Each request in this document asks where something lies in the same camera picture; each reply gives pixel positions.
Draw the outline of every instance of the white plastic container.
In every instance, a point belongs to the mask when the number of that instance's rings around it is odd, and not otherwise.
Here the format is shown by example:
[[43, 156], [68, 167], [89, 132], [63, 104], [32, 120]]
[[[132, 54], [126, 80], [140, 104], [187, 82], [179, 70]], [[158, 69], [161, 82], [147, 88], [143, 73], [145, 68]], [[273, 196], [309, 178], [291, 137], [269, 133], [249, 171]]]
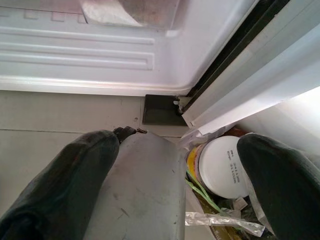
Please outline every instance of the white plastic container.
[[212, 193], [236, 199], [248, 196], [236, 136], [222, 136], [194, 148], [187, 159], [190, 173]]

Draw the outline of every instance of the floor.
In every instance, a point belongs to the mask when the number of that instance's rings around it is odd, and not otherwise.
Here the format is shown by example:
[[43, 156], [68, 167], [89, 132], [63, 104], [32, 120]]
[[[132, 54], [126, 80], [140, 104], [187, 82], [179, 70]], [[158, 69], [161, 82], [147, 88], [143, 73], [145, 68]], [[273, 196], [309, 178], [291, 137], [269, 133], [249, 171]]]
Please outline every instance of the floor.
[[[143, 125], [143, 109], [143, 97], [0, 91], [0, 189], [8, 182], [15, 186], [0, 194], [0, 216], [33, 176], [82, 133], [131, 126], [176, 143], [188, 130]], [[17, 175], [8, 174], [13, 168]]]

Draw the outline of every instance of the plastic bag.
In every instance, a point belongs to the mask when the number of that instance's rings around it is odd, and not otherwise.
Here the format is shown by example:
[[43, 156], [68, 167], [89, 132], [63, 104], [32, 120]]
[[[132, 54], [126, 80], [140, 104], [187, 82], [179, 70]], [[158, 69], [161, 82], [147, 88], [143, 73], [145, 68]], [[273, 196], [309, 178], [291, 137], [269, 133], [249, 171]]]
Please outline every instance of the plastic bag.
[[255, 189], [254, 189], [254, 186], [252, 185], [247, 173], [244, 170], [243, 170], [243, 178], [244, 178], [244, 181], [245, 181], [245, 184], [246, 184], [246, 188], [248, 189], [250, 202], [252, 204], [252, 208], [253, 208], [253, 211], [254, 211], [254, 213], [256, 215], [256, 218], [258, 219], [258, 221], [260, 223], [262, 223], [264, 226], [266, 226], [266, 228], [271, 233], [275, 234], [274, 231], [271, 228], [270, 223], [267, 220], [267, 217], [266, 217], [266, 215], [265, 215], [260, 203], [259, 203], [259, 200], [257, 198], [256, 192], [255, 192]]
[[232, 123], [205, 135], [202, 135], [201, 132], [197, 129], [190, 129], [182, 136], [178, 146], [179, 148], [187, 149], [190, 151], [200, 144], [210, 142], [211, 140], [220, 137], [221, 135], [232, 129], [235, 125], [235, 123]]
[[170, 29], [180, 0], [79, 0], [89, 24]]
[[248, 222], [235, 217], [199, 212], [186, 212], [184, 223], [186, 226], [208, 225], [240, 227], [247, 233], [257, 237], [261, 237], [266, 228], [260, 224]]

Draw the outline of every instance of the trash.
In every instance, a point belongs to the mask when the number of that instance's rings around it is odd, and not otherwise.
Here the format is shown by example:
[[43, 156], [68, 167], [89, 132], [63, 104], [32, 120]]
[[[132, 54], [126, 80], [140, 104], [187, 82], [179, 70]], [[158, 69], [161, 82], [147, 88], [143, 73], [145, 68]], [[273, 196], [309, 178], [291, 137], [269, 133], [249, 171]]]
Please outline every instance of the trash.
[[266, 228], [272, 233], [275, 234], [274, 231], [272, 230], [272, 227], [270, 225], [270, 223], [268, 222], [268, 219], [259, 203], [259, 200], [257, 198], [254, 186], [252, 185], [248, 175], [246, 172], [243, 173], [244, 176], [244, 181], [246, 184], [246, 187], [248, 189], [248, 193], [249, 193], [249, 198], [250, 198], [250, 202], [252, 205], [252, 209], [255, 213], [255, 216], [257, 218], [257, 220], [263, 224], [264, 226], [266, 226]]
[[208, 225], [240, 227], [247, 233], [257, 237], [261, 237], [266, 228], [258, 223], [248, 222], [235, 217], [199, 212], [186, 212], [184, 222], [186, 226]]
[[233, 209], [241, 211], [246, 206], [248, 206], [248, 203], [246, 200], [244, 200], [243, 197], [239, 197], [233, 201]]

